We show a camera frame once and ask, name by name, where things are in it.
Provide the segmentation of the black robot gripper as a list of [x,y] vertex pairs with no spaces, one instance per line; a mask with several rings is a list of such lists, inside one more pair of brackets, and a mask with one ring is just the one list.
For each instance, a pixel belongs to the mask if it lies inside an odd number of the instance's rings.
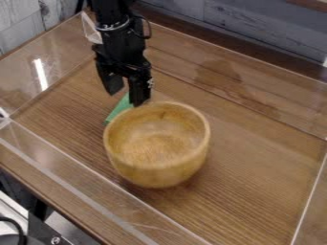
[[144,51],[152,30],[144,33],[146,22],[142,15],[124,15],[120,21],[111,24],[98,23],[102,43],[92,47],[104,90],[114,96],[124,88],[123,78],[128,78],[130,102],[134,106],[150,100],[154,85],[151,77],[139,75],[148,74],[151,70]]

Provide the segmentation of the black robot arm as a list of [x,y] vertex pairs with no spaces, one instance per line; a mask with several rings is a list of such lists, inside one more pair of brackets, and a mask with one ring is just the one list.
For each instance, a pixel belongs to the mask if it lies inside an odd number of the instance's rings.
[[94,44],[96,68],[104,90],[114,96],[124,88],[128,80],[130,102],[140,106],[151,98],[151,62],[144,56],[146,40],[152,32],[144,34],[143,22],[131,5],[135,0],[92,0],[96,15],[96,31],[102,44]]

